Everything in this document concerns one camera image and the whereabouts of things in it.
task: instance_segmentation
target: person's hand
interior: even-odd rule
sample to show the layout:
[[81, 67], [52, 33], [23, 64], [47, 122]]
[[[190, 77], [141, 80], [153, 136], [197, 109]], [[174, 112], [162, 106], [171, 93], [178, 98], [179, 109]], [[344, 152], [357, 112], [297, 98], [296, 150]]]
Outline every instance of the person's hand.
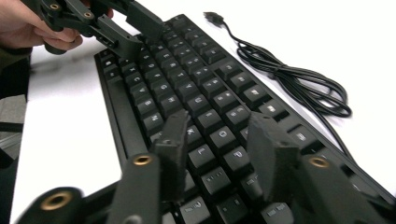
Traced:
[[[86, 6], [89, 4], [89, 0], [82, 2]], [[82, 37], [78, 31], [68, 28], [52, 31], [21, 0], [0, 0], [0, 47], [30, 48], [44, 42], [56, 49], [70, 50], [82, 43]]]

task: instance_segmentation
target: wire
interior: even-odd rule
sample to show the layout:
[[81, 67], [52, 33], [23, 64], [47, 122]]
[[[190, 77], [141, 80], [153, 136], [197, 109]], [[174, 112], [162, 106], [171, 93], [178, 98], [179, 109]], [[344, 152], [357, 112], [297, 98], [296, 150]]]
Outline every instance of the wire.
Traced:
[[341, 137], [324, 116], [348, 118], [352, 110], [347, 105], [347, 91], [337, 82], [318, 72], [291, 67], [282, 63], [269, 50], [235, 37], [224, 19], [215, 12], [205, 12], [206, 19], [219, 28], [224, 26], [236, 41], [238, 56], [253, 68], [270, 73], [281, 88], [296, 102], [313, 112], [332, 134], [340, 148], [352, 161], [352, 155]]

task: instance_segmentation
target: white table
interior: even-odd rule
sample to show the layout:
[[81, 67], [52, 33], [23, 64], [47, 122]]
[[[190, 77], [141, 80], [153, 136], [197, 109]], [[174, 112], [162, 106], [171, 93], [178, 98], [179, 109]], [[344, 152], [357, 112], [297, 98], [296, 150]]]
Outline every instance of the white table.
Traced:
[[[329, 121], [358, 165], [396, 195], [392, 141], [396, 14], [392, 1], [139, 2], [164, 21], [186, 14], [234, 52], [226, 30], [209, 24], [203, 16], [204, 11], [218, 12], [237, 37], [269, 49], [283, 63], [320, 72], [342, 84], [353, 117]], [[116, 14], [114, 20], [136, 34], [122, 16]], [[93, 61], [93, 54], [101, 49], [89, 38], [63, 56], [51, 55], [44, 48], [34, 50], [12, 223], [49, 189], [72, 186], [89, 195], [120, 178]], [[262, 79], [280, 93], [276, 84]], [[305, 109], [296, 108], [315, 122]], [[326, 133], [319, 123], [317, 127]]]

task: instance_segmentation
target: mechanical keyboard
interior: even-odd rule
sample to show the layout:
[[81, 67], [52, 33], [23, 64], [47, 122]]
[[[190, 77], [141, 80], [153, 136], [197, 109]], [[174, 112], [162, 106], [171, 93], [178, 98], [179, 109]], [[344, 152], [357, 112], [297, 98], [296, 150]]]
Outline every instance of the mechanical keyboard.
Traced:
[[332, 161], [390, 216], [392, 196], [219, 43], [185, 15], [165, 28], [161, 41], [137, 36], [145, 43], [137, 62], [109, 49], [94, 56], [120, 165], [148, 151], [169, 115], [190, 113], [185, 202], [166, 204], [163, 223], [292, 223], [286, 203], [262, 199], [246, 151], [252, 111], [273, 118], [302, 155]]

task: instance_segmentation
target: keyboard frame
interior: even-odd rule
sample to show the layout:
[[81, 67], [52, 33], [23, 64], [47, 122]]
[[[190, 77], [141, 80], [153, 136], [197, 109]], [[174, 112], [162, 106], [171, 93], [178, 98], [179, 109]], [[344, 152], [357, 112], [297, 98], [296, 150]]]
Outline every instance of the keyboard frame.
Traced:
[[[252, 74], [253, 76], [252, 79], [259, 85], [261, 85], [265, 91], [273, 98], [275, 99], [283, 108], [285, 108], [289, 116], [293, 115], [296, 116], [296, 118], [299, 120], [299, 124], [304, 125], [320, 142], [321, 144], [328, 148], [330, 152], [334, 155], [334, 157], [338, 158], [340, 161], [342, 161], [345, 164], [345, 167], [347, 167], [347, 172], [348, 175], [351, 176], [353, 174], [357, 175], [364, 181], [370, 188], [372, 188], [374, 191], [378, 193], [380, 198], [384, 200], [384, 203], [382, 205], [385, 205], [387, 208], [390, 208], [391, 206], [394, 206], [395, 204], [395, 198], [388, 192], [386, 191], [382, 186], [380, 186], [375, 180], [373, 180], [368, 174], [366, 174], [357, 164], [352, 162], [349, 158], [347, 158], [343, 152], [338, 149], [328, 138], [326, 138], [321, 132], [319, 132], [312, 124], [310, 124], [306, 119], [304, 119], [303, 116], [301, 116], [298, 112], [296, 112], [289, 104], [287, 104], [281, 97], [279, 97], [277, 94], [275, 94], [274, 91], [272, 91], [269, 87], [267, 87], [264, 83], [262, 83], [261, 80], [259, 80], [254, 73], [252, 73], [246, 65], [241, 63], [239, 60], [237, 60], [232, 54], [230, 54], [222, 45], [220, 45], [216, 40], [214, 40], [210, 35], [207, 34], [204, 30], [202, 30], [198, 25], [196, 25], [193, 21], [191, 21], [187, 16], [181, 14], [178, 16], [175, 16], [174, 18], [166, 21], [169, 22], [171, 20], [174, 20], [177, 17], [183, 17], [188, 20], [188, 22], [191, 22], [194, 24], [197, 29], [202, 31], [204, 34], [206, 34], [206, 37], [209, 38], [211, 41], [216, 43], [218, 47], [223, 51], [223, 53], [226, 55], [226, 58], [219, 60], [215, 63], [212, 64], [207, 64], [205, 60], [203, 62], [205, 65], [213, 71], [215, 76], [218, 77], [216, 74], [216, 69], [223, 63], [232, 60], [234, 61], [237, 65], [240, 66], [243, 72]], [[120, 116], [120, 102], [123, 102], [124, 100], [127, 100], [128, 102], [131, 102], [131, 99], [129, 99], [129, 96], [126, 94], [127, 91], [124, 89], [124, 83], [122, 80], [116, 80], [113, 81], [111, 84], [107, 83], [105, 74], [104, 74], [104, 69], [102, 68], [101, 65], [101, 59], [99, 53], [94, 55], [96, 67], [98, 70], [98, 76], [100, 79], [100, 83], [102, 86], [103, 90], [103, 95], [105, 98], [106, 102], [106, 109], [111, 125], [111, 129], [113, 132], [113, 137], [114, 141], [116, 144], [116, 148], [118, 151], [119, 155], [119, 160], [120, 160], [120, 166], [122, 167], [123, 164], [126, 162], [126, 153], [125, 151], [132, 152], [133, 154], [137, 154], [140, 152], [146, 152], [148, 151], [148, 146], [146, 145], [145, 140], [143, 139], [142, 136], [144, 136], [144, 133], [142, 132], [142, 127], [140, 122], [136, 120], [136, 115], [134, 108], [129, 108], [127, 109], [127, 116]], [[224, 82], [224, 85], [227, 87], [227, 89], [231, 90], [228, 86], [227, 83]], [[123, 92], [123, 96], [120, 98], [115, 97], [113, 93], [120, 93]], [[126, 136], [126, 132], [131, 131], [131, 135]]]

